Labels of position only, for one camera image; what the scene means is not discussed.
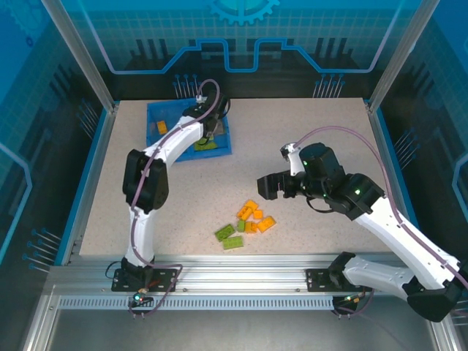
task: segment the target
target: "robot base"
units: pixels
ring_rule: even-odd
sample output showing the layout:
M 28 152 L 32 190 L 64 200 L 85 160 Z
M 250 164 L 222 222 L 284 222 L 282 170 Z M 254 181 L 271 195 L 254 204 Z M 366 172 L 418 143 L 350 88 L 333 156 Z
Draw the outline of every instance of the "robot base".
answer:
M 135 267 L 124 258 L 122 268 L 114 272 L 112 287 L 114 292 L 134 293 L 146 287 L 151 292 L 165 293 L 176 278 L 176 269 L 154 269 L 151 267 Z

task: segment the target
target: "green block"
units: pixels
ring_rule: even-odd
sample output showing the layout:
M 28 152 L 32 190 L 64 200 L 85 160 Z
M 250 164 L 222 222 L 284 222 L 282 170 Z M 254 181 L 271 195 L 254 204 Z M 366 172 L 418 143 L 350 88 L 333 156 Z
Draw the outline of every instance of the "green block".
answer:
M 240 233 L 243 233 L 246 230 L 246 221 L 243 221 L 242 219 L 239 221 L 237 224 L 237 231 Z
M 228 224 L 226 227 L 223 227 L 222 229 L 218 230 L 214 235 L 216 235 L 216 238 L 218 241 L 223 241 L 224 239 L 228 238 L 230 235 L 235 233 L 235 229 L 231 224 Z
M 197 141 L 194 144 L 195 151 L 213 150 L 214 148 L 217 148 L 218 145 L 213 140 L 214 140 L 214 137 L 210 137 L 209 143 L 206 143 L 207 140 L 205 137 L 200 139 L 200 141 Z
M 244 241 L 241 236 L 233 236 L 222 241 L 222 247 L 224 250 L 237 249 L 238 247 L 244 246 Z

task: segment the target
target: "cable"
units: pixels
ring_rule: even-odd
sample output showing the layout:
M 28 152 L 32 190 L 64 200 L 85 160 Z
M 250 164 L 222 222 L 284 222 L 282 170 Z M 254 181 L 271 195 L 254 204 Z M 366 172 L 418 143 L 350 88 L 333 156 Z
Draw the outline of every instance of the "cable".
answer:
M 355 316 L 356 313 L 353 313 L 354 311 L 351 310 L 351 309 L 347 309 L 346 307 L 339 307 L 338 309 L 341 309 L 342 311 L 345 311 L 345 312 L 348 312 L 348 316 L 352 317 L 352 316 Z M 337 311 L 332 311 L 334 314 L 336 314 L 337 316 L 342 316 L 342 314 L 340 314 L 339 312 Z M 360 317 L 365 319 L 365 320 L 368 320 L 369 322 L 371 323 L 374 323 L 375 325 L 378 325 L 382 330 L 384 330 L 384 332 L 386 332 L 393 340 L 395 340 L 395 342 L 401 346 L 401 348 L 403 350 L 407 350 L 407 351 L 410 351 L 410 348 L 407 347 L 401 340 L 398 339 L 398 337 L 392 332 L 390 331 L 390 329 L 388 329 L 387 327 L 385 327 L 381 322 L 379 322 L 378 320 L 375 320 L 374 318 L 370 318 L 369 316 L 366 316 L 365 314 L 360 314 Z
M 371 150 L 373 153 L 374 157 L 376 158 L 377 162 L 379 162 L 380 169 L 382 170 L 383 178 L 385 180 L 385 187 L 387 188 L 387 195 L 388 199 L 390 201 L 390 207 L 392 209 L 393 215 L 395 216 L 396 220 L 398 221 L 400 227 L 404 229 L 405 232 L 413 239 L 415 240 L 418 244 L 420 244 L 429 254 L 431 254 L 439 263 L 443 266 L 446 267 L 465 287 L 465 289 L 468 290 L 468 281 L 454 268 L 452 267 L 446 260 L 444 260 L 439 254 L 437 254 L 428 244 L 426 244 L 424 241 L 422 241 L 416 234 L 414 234 L 411 229 L 408 228 L 408 226 L 403 223 L 403 219 L 400 217 L 400 213 L 398 212 L 398 209 L 395 204 L 395 200 L 393 198 L 393 193 L 390 187 L 390 180 L 388 179 L 388 174 L 387 171 L 385 170 L 385 166 L 383 165 L 382 160 L 380 159 L 379 154 L 375 150 L 374 146 L 361 134 L 358 132 L 355 132 L 352 129 L 346 128 L 346 127 L 340 127 L 340 126 L 327 126 L 327 127 L 320 127 L 316 128 L 306 135 L 304 135 L 298 142 L 296 142 L 293 146 L 293 148 L 297 148 L 300 144 L 302 144 L 306 139 L 311 137 L 314 134 L 317 134 L 319 132 L 325 132 L 327 130 L 341 130 L 343 132 L 349 133 L 351 135 L 354 135 L 358 139 L 360 139 L 363 143 L 367 145 L 367 147 Z
M 307 205 L 309 205 L 309 207 L 314 210 L 315 212 L 318 212 L 319 214 L 331 214 L 333 212 L 333 210 L 330 208 L 329 210 L 319 210 L 317 208 L 315 208 L 314 206 L 312 206 L 312 204 L 310 203 L 310 200 L 313 200 L 314 198 L 313 197 L 308 197 L 306 198 L 306 202 L 307 202 Z
M 108 273 L 108 271 L 110 270 L 110 267 L 112 267 L 112 266 L 115 265 L 116 263 L 120 263 L 120 261 L 114 261 L 114 262 L 112 262 L 111 264 L 109 264 L 109 265 L 107 266 L 107 268 L 105 269 L 105 273 L 104 273 L 104 275 L 106 276 L 106 278 L 112 279 L 112 276 L 108 276 L 107 273 Z
M 146 165 L 145 165 L 145 168 L 143 169 L 143 172 L 141 173 L 141 178 L 140 178 L 140 182 L 138 183 L 138 187 L 137 187 L 137 191 L 135 192 L 135 196 L 133 197 L 133 201 L 132 201 L 132 204 L 130 205 L 130 209 L 133 211 L 134 213 L 134 217 L 133 217 L 133 221 L 132 221 L 132 227 L 131 227 L 131 230 L 130 230 L 130 245 L 132 245 L 132 250 L 133 250 L 133 253 L 135 254 L 135 256 L 137 257 L 137 259 L 139 259 L 139 261 L 141 261 L 142 263 L 144 263 L 145 265 L 149 265 L 150 267 L 152 268 L 157 268 L 157 269 L 167 269 L 167 268 L 178 268 L 178 271 L 177 271 L 177 274 L 174 276 L 172 282 L 169 284 L 169 287 L 167 288 L 165 294 L 162 296 L 161 300 L 158 302 L 158 304 L 150 311 L 148 312 L 145 312 L 145 313 L 141 313 L 141 315 L 150 315 L 150 314 L 153 314 L 165 301 L 167 295 L 169 295 L 169 292 L 172 290 L 172 288 L 174 287 L 174 285 L 176 284 L 176 282 L 178 281 L 178 278 L 182 272 L 182 270 L 184 269 L 184 267 L 181 265 L 181 264 L 173 264 L 173 265 L 155 265 L 154 263 L 151 263 L 147 260 L 145 260 L 141 255 L 140 253 L 137 251 L 137 247 L 135 246 L 135 228 L 136 228 L 136 224 L 137 224 L 137 220 L 138 220 L 138 217 L 139 217 L 139 214 L 138 214 L 138 211 L 135 209 L 135 206 L 137 204 L 137 201 L 138 201 L 138 198 L 140 197 L 140 193 L 141 193 L 141 190 L 143 188 L 143 183 L 146 179 L 146 174 L 148 173 L 149 171 L 149 168 L 151 166 L 151 163 L 156 159 L 156 156 L 159 154 L 159 152 L 162 150 L 162 147 L 163 145 L 167 142 L 167 140 L 169 140 L 170 137 L 172 137 L 175 133 L 181 131 L 183 128 L 186 128 L 190 125 L 192 125 L 193 123 L 196 123 L 198 121 L 201 121 L 202 119 L 204 119 L 206 116 L 208 116 L 211 111 L 215 108 L 216 104 L 218 103 L 219 101 L 219 95 L 221 94 L 220 92 L 220 89 L 219 89 L 219 84 L 213 80 L 213 79 L 207 79 L 207 80 L 204 80 L 200 86 L 198 87 L 198 90 L 197 90 L 197 95 L 201 95 L 201 92 L 202 92 L 202 89 L 203 89 L 203 86 L 205 86 L 205 84 L 207 83 L 213 83 L 214 86 L 216 87 L 216 96 L 214 98 L 214 102 L 213 104 L 209 107 L 209 109 L 207 109 L 207 111 L 202 114 L 200 117 L 190 121 L 190 122 L 187 122 L 185 124 L 182 124 L 179 128 L 177 129 L 173 129 L 172 131 L 170 131 L 169 133 L 167 133 L 162 139 L 161 139 L 161 142 L 159 143 L 159 145 L 154 149 L 153 151 L 153 154 L 150 156 L 149 160 L 146 162 Z M 130 314 L 133 315 L 133 317 L 135 317 L 135 313 L 133 312 L 133 309 L 132 309 L 132 306 L 129 304 L 129 312 Z

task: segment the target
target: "glass panel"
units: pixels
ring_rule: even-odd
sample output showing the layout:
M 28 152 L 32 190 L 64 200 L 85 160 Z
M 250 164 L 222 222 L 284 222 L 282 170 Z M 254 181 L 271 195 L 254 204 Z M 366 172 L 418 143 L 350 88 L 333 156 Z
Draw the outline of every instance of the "glass panel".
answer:
M 419 2 L 65 0 L 64 6 L 116 99 L 192 96 L 205 78 L 222 82 L 231 97 L 369 97 Z
M 421 230 L 468 257 L 468 8 L 441 1 L 382 111 Z
M 1 4 L 0 348 L 19 350 L 102 107 L 40 1 Z

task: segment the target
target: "black joint motor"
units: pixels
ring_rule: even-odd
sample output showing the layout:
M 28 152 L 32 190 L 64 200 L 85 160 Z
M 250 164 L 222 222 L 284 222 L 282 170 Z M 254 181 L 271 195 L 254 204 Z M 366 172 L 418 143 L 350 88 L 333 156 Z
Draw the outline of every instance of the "black joint motor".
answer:
M 127 156 L 122 191 L 126 195 L 125 200 L 129 205 L 132 204 L 137 193 L 138 184 L 148 160 L 149 157 L 143 151 L 138 150 L 131 150 Z M 167 166 L 161 159 L 155 159 L 143 182 L 136 206 L 148 214 L 151 210 L 161 208 L 168 195 Z

